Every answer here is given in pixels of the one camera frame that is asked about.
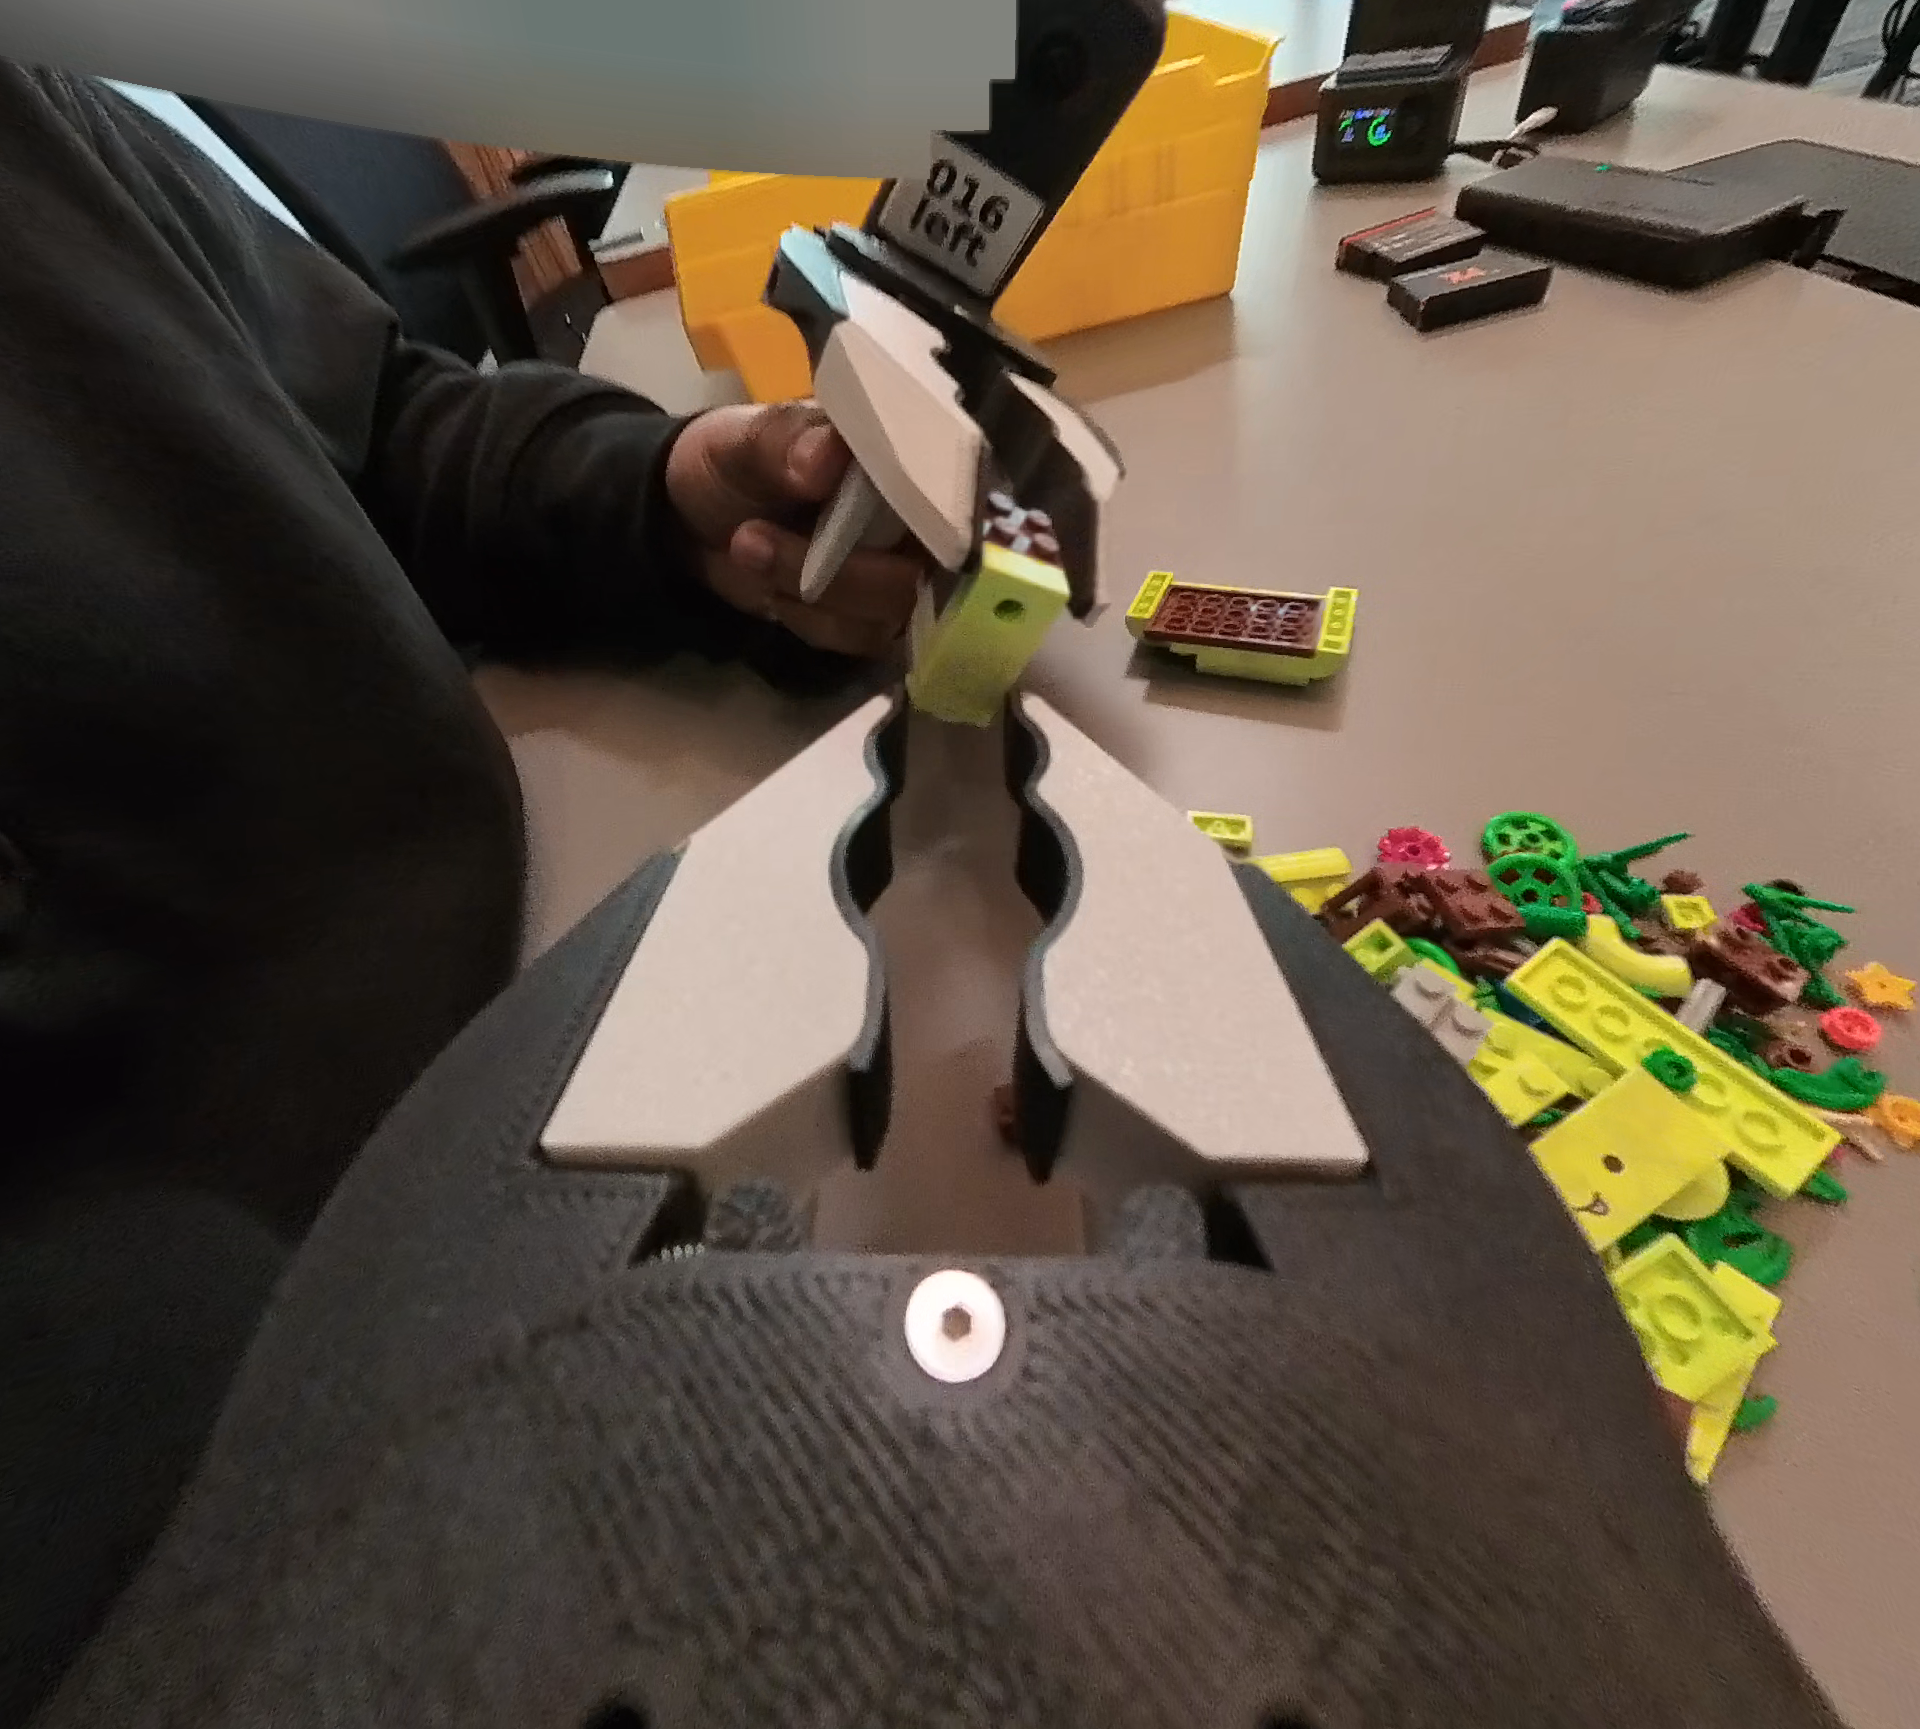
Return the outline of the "lime brown brick chunk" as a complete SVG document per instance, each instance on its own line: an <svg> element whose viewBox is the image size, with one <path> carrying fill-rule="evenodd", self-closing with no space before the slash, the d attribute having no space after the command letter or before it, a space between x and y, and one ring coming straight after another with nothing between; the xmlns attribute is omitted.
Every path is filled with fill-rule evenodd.
<svg viewBox="0 0 1920 1729"><path fill-rule="evenodd" d="M911 623L909 706L940 723L989 726L1068 610L1062 556L1053 517L1006 488L987 495L971 565L929 585Z"/></svg>

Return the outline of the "pile of loose toy bricks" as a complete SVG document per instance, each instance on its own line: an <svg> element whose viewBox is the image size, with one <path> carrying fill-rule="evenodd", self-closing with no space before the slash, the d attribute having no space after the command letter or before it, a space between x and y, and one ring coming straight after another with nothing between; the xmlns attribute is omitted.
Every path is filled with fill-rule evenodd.
<svg viewBox="0 0 1920 1729"><path fill-rule="evenodd" d="M1389 995L1418 958L1473 986L1491 1031L1463 1069L1601 1262L1709 1485L1778 1411L1759 1372L1795 1249L1768 1206L1840 1206L1843 1159L1917 1151L1917 1095L1876 1063L1917 976L1845 962L1854 909L1795 878L1724 911L1704 876L1654 870L1689 840L1589 853L1507 809L1460 858L1394 826L1313 917Z"/></svg>

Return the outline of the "large lime brick assembly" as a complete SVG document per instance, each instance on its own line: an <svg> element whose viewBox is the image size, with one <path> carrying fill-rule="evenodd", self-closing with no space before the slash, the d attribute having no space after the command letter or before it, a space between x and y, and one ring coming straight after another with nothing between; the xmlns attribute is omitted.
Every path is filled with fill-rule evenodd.
<svg viewBox="0 0 1920 1729"><path fill-rule="evenodd" d="M1277 686L1331 681L1351 660L1360 592L1290 592L1180 580L1150 571L1122 623L1143 650L1195 672Z"/></svg>

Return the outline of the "small grey plate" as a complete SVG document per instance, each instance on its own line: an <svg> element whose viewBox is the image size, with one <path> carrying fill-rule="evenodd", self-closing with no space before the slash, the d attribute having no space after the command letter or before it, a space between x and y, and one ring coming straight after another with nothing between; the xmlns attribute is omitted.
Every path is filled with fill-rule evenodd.
<svg viewBox="0 0 1920 1729"><path fill-rule="evenodd" d="M1390 995L1456 1063L1473 1063L1491 1020L1465 976L1418 958L1397 973Z"/></svg>

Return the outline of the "yellow box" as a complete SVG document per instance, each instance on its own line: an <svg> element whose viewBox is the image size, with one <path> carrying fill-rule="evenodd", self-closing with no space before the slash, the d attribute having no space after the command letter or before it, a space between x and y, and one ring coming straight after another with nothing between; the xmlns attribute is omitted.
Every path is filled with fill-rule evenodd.
<svg viewBox="0 0 1920 1729"><path fill-rule="evenodd" d="M1174 12L1165 54L996 302L1044 342L1234 289L1278 37ZM713 172L664 203L687 340L756 403L804 399L795 320L765 304L791 226L859 224L879 181Z"/></svg>

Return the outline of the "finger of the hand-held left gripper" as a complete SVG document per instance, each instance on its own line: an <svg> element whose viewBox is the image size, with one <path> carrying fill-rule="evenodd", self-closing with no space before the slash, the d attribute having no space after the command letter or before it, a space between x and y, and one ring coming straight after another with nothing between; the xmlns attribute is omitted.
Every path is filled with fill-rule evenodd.
<svg viewBox="0 0 1920 1729"><path fill-rule="evenodd" d="M963 569L978 532L981 426L940 360L942 335L891 297L850 297L812 371L819 406L850 466L812 537L814 569L912 537Z"/></svg>
<svg viewBox="0 0 1920 1729"><path fill-rule="evenodd" d="M1071 615L1108 607L1105 512L1125 481L1108 434L1050 385L992 379L992 543L1062 566Z"/></svg>

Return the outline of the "person's left hand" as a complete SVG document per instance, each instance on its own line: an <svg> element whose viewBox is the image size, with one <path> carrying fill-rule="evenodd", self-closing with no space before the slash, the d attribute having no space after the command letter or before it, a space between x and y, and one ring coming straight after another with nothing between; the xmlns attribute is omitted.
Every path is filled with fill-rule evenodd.
<svg viewBox="0 0 1920 1729"><path fill-rule="evenodd" d="M733 404L685 425L667 495L685 559L714 596L814 650L876 660L917 607L922 569L911 553L860 547L820 596L804 596L812 529L850 466L816 406Z"/></svg>

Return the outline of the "black flat device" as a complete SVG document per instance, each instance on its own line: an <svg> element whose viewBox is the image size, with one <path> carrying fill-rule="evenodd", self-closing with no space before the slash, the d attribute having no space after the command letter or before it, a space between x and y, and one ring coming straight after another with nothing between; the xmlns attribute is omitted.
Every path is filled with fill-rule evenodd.
<svg viewBox="0 0 1920 1729"><path fill-rule="evenodd" d="M1453 213L1544 263L1697 291L1765 263L1817 263L1845 207L1762 181L1532 155L1467 182Z"/></svg>

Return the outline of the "black office chair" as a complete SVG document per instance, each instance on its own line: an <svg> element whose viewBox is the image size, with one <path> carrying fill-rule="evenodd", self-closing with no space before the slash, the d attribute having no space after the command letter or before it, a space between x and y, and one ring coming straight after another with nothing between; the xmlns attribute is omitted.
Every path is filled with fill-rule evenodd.
<svg viewBox="0 0 1920 1729"><path fill-rule="evenodd" d="M629 166L539 157L510 170L505 193L475 199L409 236L393 252L399 276L448 276L496 366L549 363L576 371L600 312L612 302L597 242ZM561 232L575 268L526 298L517 263L528 240Z"/></svg>

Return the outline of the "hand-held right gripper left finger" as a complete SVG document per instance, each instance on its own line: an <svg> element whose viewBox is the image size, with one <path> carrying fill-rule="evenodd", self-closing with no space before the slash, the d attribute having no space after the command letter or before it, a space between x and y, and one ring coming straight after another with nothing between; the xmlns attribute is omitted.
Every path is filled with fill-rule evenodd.
<svg viewBox="0 0 1920 1729"><path fill-rule="evenodd" d="M693 1182L876 1167L895 1058L870 912L895 876L905 744L903 699L876 695L664 858L546 1160Z"/></svg>

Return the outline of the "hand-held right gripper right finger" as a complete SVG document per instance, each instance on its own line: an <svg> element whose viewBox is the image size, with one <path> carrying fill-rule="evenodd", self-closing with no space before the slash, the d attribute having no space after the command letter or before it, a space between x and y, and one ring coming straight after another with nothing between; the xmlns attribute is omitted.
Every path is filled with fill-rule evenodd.
<svg viewBox="0 0 1920 1729"><path fill-rule="evenodd" d="M1036 693L1006 711L1016 882L1036 933L1013 1063L1020 1160L1125 1196L1371 1164L1228 855Z"/></svg>

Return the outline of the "black charger case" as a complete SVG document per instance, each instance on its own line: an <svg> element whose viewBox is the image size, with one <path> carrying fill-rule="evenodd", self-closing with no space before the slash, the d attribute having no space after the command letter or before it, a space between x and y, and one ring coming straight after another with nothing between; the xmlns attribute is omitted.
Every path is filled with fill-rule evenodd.
<svg viewBox="0 0 1920 1729"><path fill-rule="evenodd" d="M1352 0L1340 63L1315 111L1317 184L1441 177L1495 0Z"/></svg>

